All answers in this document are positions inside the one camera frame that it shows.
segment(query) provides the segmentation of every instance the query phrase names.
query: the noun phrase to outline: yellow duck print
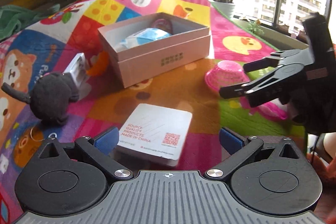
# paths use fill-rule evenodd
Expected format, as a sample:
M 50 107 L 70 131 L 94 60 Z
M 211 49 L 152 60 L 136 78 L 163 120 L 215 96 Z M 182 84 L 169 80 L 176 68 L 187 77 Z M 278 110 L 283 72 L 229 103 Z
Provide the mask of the yellow duck print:
M 223 39 L 223 45 L 230 51 L 249 55 L 249 50 L 260 50 L 261 44 L 259 41 L 251 37 L 230 36 Z

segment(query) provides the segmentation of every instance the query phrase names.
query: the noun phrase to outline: silver screw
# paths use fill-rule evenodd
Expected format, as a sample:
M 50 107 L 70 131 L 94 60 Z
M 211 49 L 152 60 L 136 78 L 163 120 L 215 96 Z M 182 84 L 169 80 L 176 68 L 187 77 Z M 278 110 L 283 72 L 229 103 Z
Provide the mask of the silver screw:
M 207 175 L 212 178 L 219 178 L 223 175 L 223 171 L 219 169 L 207 170 Z
M 116 172 L 114 172 L 114 175 L 118 178 L 126 178 L 131 175 L 131 172 L 126 169 L 119 169 Z

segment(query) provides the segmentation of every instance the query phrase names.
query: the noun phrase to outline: pink plastic basket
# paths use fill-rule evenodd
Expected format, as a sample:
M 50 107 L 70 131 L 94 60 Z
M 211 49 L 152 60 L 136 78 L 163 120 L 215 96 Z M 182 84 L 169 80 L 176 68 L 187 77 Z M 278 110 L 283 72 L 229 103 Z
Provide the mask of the pink plastic basket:
M 234 61 L 223 60 L 205 74 L 206 84 L 218 92 L 223 86 L 235 85 L 250 81 L 243 67 Z

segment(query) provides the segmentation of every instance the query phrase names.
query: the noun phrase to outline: yellow square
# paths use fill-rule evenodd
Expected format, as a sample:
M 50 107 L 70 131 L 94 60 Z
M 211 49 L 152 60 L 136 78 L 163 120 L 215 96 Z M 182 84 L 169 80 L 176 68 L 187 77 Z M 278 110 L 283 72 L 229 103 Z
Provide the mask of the yellow square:
M 115 0 L 96 0 L 84 15 L 103 25 L 108 25 L 116 22 L 124 8 L 124 5 Z
M 182 0 L 162 0 L 157 12 L 164 12 L 210 26 L 210 7 L 208 6 Z

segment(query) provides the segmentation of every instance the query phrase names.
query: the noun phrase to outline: black stuffed toy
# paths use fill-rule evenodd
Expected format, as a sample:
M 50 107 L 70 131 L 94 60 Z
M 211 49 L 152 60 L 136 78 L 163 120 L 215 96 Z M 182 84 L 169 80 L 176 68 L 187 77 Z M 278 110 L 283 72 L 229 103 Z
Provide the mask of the black stuffed toy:
M 29 94 L 15 90 L 7 83 L 1 89 L 10 97 L 30 105 L 33 114 L 43 123 L 64 125 L 69 102 L 79 99 L 78 89 L 70 73 L 51 72 L 34 85 Z

